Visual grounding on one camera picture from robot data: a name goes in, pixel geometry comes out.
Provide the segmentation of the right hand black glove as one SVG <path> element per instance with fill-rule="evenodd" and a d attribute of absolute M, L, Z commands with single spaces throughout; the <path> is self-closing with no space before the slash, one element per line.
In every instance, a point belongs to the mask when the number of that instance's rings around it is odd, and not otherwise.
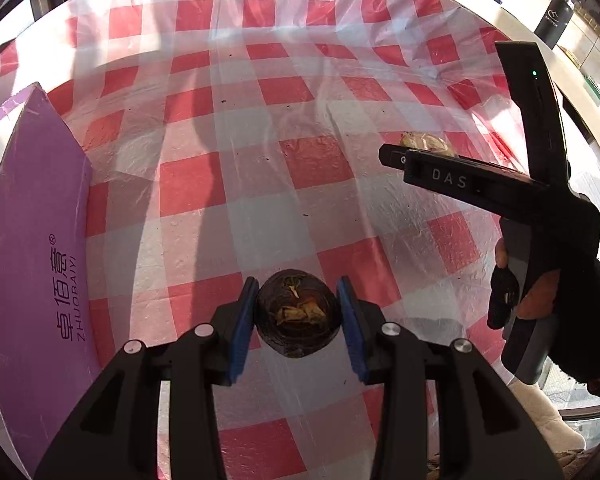
<path fill-rule="evenodd" d="M 548 356 L 568 376 L 600 397 L 600 262 L 571 261 L 543 274 L 519 302 L 517 282 L 507 269 L 504 240 L 494 248 L 488 326 L 504 327 L 513 310 L 522 320 L 555 317 Z"/>

